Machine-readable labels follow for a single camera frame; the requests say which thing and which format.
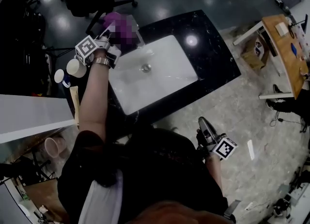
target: blue object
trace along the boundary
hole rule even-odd
[[[292,48],[293,54],[295,54],[295,56],[297,57],[297,49],[296,49],[296,47],[294,46],[293,43],[291,43],[291,48]]]

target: person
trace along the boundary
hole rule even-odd
[[[95,58],[105,58],[98,49]],[[145,127],[126,145],[106,140],[109,67],[93,63],[80,106],[79,134],[58,180],[72,224],[228,224],[217,155]]]
[[[278,86],[273,85],[275,93],[283,93]],[[294,97],[281,98],[283,102],[274,102],[270,99],[266,100],[266,105],[278,112],[293,112],[298,114],[307,124],[310,124],[310,111],[309,111],[309,100],[310,100],[310,91],[301,89],[297,99]]]

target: black shirt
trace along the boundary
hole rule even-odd
[[[117,169],[124,177],[120,224],[164,200],[219,215],[228,207],[194,145],[184,136],[151,128],[133,134],[126,145],[117,145],[104,144],[95,133],[84,131],[58,182],[59,199],[72,224],[78,223],[92,181],[108,187],[115,183]]]

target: shoe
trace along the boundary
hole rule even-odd
[[[276,84],[273,85],[273,92],[274,93],[283,93]]]
[[[266,100],[266,106],[272,110],[275,110],[274,107],[275,103],[269,99]]]

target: sink drain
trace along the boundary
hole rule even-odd
[[[152,69],[150,64],[143,64],[141,66],[141,71],[143,71],[144,73],[150,72]]]

